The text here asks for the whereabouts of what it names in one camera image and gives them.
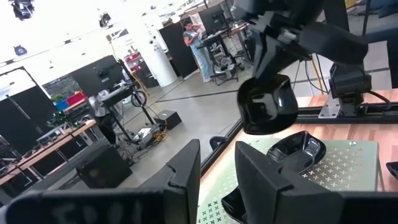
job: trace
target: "green plant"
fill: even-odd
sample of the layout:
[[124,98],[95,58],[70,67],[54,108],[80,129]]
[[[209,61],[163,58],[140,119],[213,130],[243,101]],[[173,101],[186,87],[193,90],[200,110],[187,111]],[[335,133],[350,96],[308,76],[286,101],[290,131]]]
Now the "green plant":
[[64,97],[62,94],[57,94],[52,97],[52,101],[54,101],[54,102],[62,101],[63,99],[64,99]]

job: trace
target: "white cylinder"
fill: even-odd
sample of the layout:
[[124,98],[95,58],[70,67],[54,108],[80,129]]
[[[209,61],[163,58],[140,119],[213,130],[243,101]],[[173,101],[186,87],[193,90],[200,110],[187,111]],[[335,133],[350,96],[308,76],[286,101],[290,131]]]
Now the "white cylinder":
[[175,82],[177,75],[155,35],[146,27],[144,20],[141,17],[137,18],[136,15],[131,12],[127,14],[128,18],[125,20],[127,30],[160,87],[165,87]]

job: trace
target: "blue jeans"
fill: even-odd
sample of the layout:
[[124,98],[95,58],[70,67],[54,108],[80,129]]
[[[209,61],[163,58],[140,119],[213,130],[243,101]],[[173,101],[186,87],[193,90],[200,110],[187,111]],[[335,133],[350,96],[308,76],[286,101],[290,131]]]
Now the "blue jeans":
[[196,49],[196,47],[192,47],[192,52],[197,59],[199,68],[201,70],[201,75],[203,79],[210,78],[214,75],[213,72],[213,64],[209,58],[208,52],[205,49]]

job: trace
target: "white shirt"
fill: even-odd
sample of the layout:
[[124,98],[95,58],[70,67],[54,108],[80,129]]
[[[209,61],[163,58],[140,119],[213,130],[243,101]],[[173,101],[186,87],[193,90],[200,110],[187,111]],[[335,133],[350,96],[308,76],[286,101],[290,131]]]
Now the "white shirt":
[[91,96],[88,98],[90,105],[95,110],[95,116],[97,118],[103,117],[109,113],[109,111],[105,108],[104,103],[101,102],[102,99],[105,99],[109,95],[107,90],[103,90],[99,92],[96,96]]

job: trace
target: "person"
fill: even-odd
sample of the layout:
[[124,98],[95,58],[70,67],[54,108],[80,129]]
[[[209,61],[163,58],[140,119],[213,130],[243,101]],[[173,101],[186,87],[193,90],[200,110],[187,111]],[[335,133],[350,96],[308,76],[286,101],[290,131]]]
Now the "person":
[[206,48],[197,49],[197,47],[202,44],[202,41],[198,37],[199,32],[197,31],[200,28],[200,25],[193,25],[189,20],[184,21],[183,25],[185,28],[183,33],[185,45],[191,47],[192,52],[197,59],[203,82],[210,82],[211,76],[214,75],[212,62],[210,61]]
[[88,101],[95,110],[95,120],[99,130],[104,134],[109,143],[116,146],[116,134],[112,127],[113,117],[101,102],[101,100],[106,98],[108,95],[109,92],[107,90],[103,90],[97,95],[89,97]]

